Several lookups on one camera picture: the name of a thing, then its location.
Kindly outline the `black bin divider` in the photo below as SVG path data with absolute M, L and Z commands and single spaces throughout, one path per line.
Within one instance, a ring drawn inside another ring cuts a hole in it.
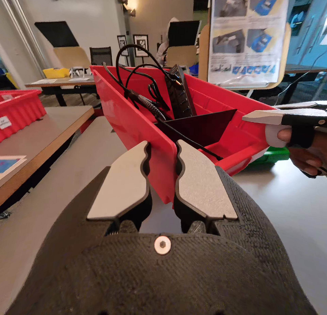
M 188 143 L 193 147 L 196 147 L 194 143 L 206 147 L 219 142 L 235 113 L 236 109 L 231 109 L 170 120 L 165 124 L 158 122 L 155 123 L 155 126 L 173 142 L 185 141 L 183 138 L 185 136 L 192 141 Z

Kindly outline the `wood-edged grey table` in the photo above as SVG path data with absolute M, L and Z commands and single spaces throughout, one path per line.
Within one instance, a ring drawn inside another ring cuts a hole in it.
M 8 174 L 1 174 L 4 204 L 94 114 L 92 106 L 46 107 L 47 114 L 0 144 L 2 157 L 25 156 Z

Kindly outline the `wooden table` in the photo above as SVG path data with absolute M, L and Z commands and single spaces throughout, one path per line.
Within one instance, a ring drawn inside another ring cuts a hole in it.
M 33 83 L 25 84 L 25 87 L 41 88 L 44 95 L 54 95 L 61 107 L 67 106 L 63 95 L 78 94 L 82 97 L 83 94 L 94 94 L 96 99 L 100 100 L 92 75 L 77 77 L 75 79 L 71 79 L 70 77 L 60 79 L 42 79 Z

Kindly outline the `black mesh chair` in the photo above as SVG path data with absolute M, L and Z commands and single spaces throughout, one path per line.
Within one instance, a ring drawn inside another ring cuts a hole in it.
M 112 66 L 112 50 L 111 47 L 90 47 L 91 65 L 102 66 L 105 62 L 107 66 Z

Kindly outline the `wooden board with black sheet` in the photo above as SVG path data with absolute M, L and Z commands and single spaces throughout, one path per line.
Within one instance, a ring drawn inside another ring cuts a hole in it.
M 202 21 L 171 22 L 168 30 L 166 65 L 191 67 L 197 60 L 197 40 Z
M 84 67 L 88 69 L 91 62 L 85 50 L 79 46 L 71 29 L 65 21 L 35 22 L 35 27 L 51 43 L 54 53 L 62 67 Z

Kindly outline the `white metal stand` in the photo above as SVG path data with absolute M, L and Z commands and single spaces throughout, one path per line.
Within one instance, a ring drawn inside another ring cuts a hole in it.
M 69 70 L 70 80 L 88 80 L 87 70 L 85 67 L 71 67 Z

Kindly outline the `wall spotlight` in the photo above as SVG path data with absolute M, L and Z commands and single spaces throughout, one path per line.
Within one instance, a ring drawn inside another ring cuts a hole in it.
M 117 0 L 117 2 L 121 5 L 123 14 L 130 17 L 136 17 L 136 9 L 128 6 L 128 0 Z

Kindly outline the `dark table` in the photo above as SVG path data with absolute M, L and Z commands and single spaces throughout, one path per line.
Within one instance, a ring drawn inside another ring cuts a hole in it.
M 300 83 L 312 83 L 317 81 L 317 77 L 322 74 L 320 85 L 317 90 L 321 91 L 326 83 L 325 67 L 305 66 L 299 64 L 287 64 L 282 83 L 288 83 L 286 91 L 283 93 L 282 104 L 288 104 Z

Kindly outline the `yellow bin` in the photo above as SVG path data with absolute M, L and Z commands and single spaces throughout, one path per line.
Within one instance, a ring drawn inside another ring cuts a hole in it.
M 47 79 L 61 79 L 70 76 L 70 69 L 48 68 L 48 69 L 44 69 L 43 73 Z

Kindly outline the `black USB hub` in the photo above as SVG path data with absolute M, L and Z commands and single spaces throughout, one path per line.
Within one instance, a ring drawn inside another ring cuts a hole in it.
M 174 119 L 196 116 L 195 106 L 182 68 L 174 65 L 165 77 L 168 96 Z

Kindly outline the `white paper sheet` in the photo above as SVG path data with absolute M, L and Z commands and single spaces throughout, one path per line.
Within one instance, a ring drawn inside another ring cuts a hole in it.
M 0 179 L 6 177 L 26 160 L 27 156 L 0 156 Z

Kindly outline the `green object behind bin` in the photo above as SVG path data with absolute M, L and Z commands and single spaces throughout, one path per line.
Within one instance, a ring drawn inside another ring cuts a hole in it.
M 288 160 L 290 156 L 288 148 L 269 147 L 263 156 L 251 162 L 249 166 L 275 164 L 279 161 Z

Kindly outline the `black and white marker sign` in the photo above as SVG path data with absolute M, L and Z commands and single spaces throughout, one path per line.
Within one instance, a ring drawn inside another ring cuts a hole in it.
M 135 45 L 142 47 L 144 49 L 146 49 L 147 51 L 149 51 L 149 36 L 147 34 L 133 34 L 133 42 Z M 148 54 L 139 49 L 136 48 L 135 49 L 135 56 L 137 58 L 142 58 L 142 57 L 148 57 Z
M 117 35 L 117 40 L 118 40 L 120 50 L 127 45 L 126 35 Z M 129 56 L 128 48 L 125 49 L 124 51 L 122 51 L 121 56 L 124 56 L 124 57 Z

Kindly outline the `framed wall picture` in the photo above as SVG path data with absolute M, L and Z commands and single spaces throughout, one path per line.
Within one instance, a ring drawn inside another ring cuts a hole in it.
M 291 36 L 298 36 L 314 0 L 295 0 L 288 22 Z

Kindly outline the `red plastic bin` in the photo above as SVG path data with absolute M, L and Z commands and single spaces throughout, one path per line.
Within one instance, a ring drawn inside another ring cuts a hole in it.
M 154 116 L 144 107 L 134 107 L 124 97 L 124 90 L 107 73 L 103 66 L 90 67 L 100 96 L 104 116 L 129 150 L 141 141 L 151 144 L 149 181 L 164 204 L 173 202 L 177 179 L 177 147 L 155 125 Z M 217 161 L 207 157 L 233 176 L 249 163 L 261 157 L 268 149 L 265 125 L 243 121 L 242 117 L 254 110 L 271 110 L 272 107 L 249 99 L 233 91 L 218 87 L 190 75 L 185 79 L 198 114 L 236 109 L 219 141 L 205 147 L 223 157 Z

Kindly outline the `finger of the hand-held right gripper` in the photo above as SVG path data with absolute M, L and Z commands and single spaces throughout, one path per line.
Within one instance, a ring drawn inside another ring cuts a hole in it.
M 242 117 L 243 121 L 259 124 L 269 125 L 284 125 L 291 126 L 291 124 L 282 124 L 283 116 L 285 112 L 283 110 L 255 110 Z
M 327 101 L 307 101 L 275 106 L 276 109 L 327 109 Z

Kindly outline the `ribbed red bin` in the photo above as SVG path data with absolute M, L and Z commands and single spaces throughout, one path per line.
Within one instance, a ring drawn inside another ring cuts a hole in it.
M 40 94 L 38 89 L 0 91 L 1 142 L 47 114 Z

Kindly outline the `person's right hand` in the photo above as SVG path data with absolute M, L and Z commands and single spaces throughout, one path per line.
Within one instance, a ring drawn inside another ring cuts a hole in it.
M 326 171 L 326 132 L 302 125 L 282 129 L 277 137 L 287 144 L 292 163 L 307 177 L 313 178 Z

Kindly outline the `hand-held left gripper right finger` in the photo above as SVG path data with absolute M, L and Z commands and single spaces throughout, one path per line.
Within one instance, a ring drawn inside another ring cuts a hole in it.
M 214 163 L 183 140 L 177 141 L 174 212 L 182 222 L 238 220 Z

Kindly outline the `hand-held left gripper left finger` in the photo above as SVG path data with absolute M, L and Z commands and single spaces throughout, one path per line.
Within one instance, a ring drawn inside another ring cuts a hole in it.
M 110 166 L 87 215 L 89 221 L 143 222 L 152 211 L 151 145 L 142 141 Z

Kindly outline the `wooden instruction board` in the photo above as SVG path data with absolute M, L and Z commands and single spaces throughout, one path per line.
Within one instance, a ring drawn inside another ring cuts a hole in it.
M 289 0 L 210 0 L 199 41 L 199 79 L 227 90 L 268 90 L 283 79 Z

